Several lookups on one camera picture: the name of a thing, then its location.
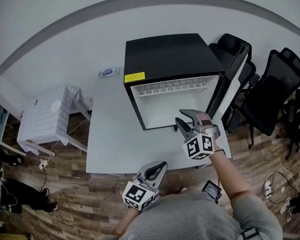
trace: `white table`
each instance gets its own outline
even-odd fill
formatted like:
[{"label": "white table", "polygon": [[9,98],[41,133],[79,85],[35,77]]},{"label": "white table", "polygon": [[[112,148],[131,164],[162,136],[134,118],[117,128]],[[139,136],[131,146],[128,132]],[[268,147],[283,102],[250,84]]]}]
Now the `white table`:
[{"label": "white table", "polygon": [[[50,156],[54,152],[47,150],[39,144],[60,141],[68,143],[87,152],[87,147],[67,135],[67,127],[72,102],[76,108],[90,121],[90,115],[78,102],[79,89],[64,85],[48,91],[30,101],[29,107],[24,110],[19,128],[17,142],[24,151],[31,151],[39,155],[42,151]],[[59,103],[56,111],[52,110],[55,103]]]},{"label": "white table", "polygon": [[[173,127],[144,131],[124,88],[122,72],[96,80],[89,129],[86,172],[99,174],[136,173],[142,166],[166,161],[168,170],[210,164],[207,157],[191,160],[183,152],[185,139]],[[215,119],[221,136],[218,146],[231,158],[221,118]]]}]

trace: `power strip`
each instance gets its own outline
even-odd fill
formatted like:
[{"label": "power strip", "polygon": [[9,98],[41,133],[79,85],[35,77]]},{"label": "power strip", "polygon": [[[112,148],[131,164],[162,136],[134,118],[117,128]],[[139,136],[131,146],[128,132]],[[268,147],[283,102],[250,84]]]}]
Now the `power strip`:
[{"label": "power strip", "polygon": [[266,181],[264,184],[264,189],[263,189],[263,193],[265,195],[265,198],[269,198],[271,196],[272,193],[272,188],[271,188],[271,182],[270,180]]},{"label": "power strip", "polygon": [[48,166],[48,161],[47,159],[43,160],[43,159],[40,159],[40,164],[39,164],[39,169],[40,170],[43,170],[43,168],[47,167]]}]

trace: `shoe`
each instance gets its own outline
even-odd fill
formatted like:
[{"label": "shoe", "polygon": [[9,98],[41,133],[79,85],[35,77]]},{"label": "shoe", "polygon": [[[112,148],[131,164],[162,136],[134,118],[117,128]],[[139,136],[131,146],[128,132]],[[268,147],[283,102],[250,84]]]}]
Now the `shoe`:
[{"label": "shoe", "polygon": [[286,217],[286,222],[290,222],[291,221],[291,218],[292,218],[292,216],[294,215],[294,214],[292,214],[292,211],[293,211],[293,209],[294,209],[295,207],[290,207],[289,208],[289,213],[288,213],[288,216]]},{"label": "shoe", "polygon": [[280,214],[284,214],[284,212],[290,207],[290,200],[291,198],[288,197],[286,200],[285,200],[285,203],[284,205],[281,207],[280,209]]},{"label": "shoe", "polygon": [[24,162],[24,158],[23,157],[17,157],[16,158],[19,164],[22,164]]},{"label": "shoe", "polygon": [[41,193],[44,195],[45,198],[47,198],[49,195],[49,189],[44,188]]},{"label": "shoe", "polygon": [[23,157],[17,157],[16,162],[11,163],[11,166],[17,166],[18,164],[22,164],[24,162]]},{"label": "shoe", "polygon": [[35,240],[34,237],[31,234],[27,234],[27,240]]},{"label": "shoe", "polygon": [[59,208],[59,205],[57,202],[54,202],[54,204],[55,204],[55,207],[53,208],[53,211],[56,211]]},{"label": "shoe", "polygon": [[187,191],[188,189],[186,187],[183,187],[179,190],[179,194],[182,194],[183,192]]}]

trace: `yellow warning label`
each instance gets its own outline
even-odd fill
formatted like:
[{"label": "yellow warning label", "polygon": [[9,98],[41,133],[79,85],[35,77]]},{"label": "yellow warning label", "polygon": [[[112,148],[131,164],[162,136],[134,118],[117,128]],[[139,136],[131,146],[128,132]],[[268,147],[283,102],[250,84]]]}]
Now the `yellow warning label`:
[{"label": "yellow warning label", "polygon": [[146,79],[145,72],[127,74],[127,75],[124,76],[124,82],[125,83],[138,81],[138,80],[143,80],[143,79]]}]

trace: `mini fridge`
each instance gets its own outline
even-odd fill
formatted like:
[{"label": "mini fridge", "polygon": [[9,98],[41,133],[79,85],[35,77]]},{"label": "mini fridge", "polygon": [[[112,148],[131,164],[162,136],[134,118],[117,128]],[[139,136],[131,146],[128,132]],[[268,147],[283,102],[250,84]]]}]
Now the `mini fridge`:
[{"label": "mini fridge", "polygon": [[190,118],[180,109],[222,117],[240,83],[249,46],[223,68],[197,33],[147,37],[126,42],[124,87],[143,130],[172,127]]}]

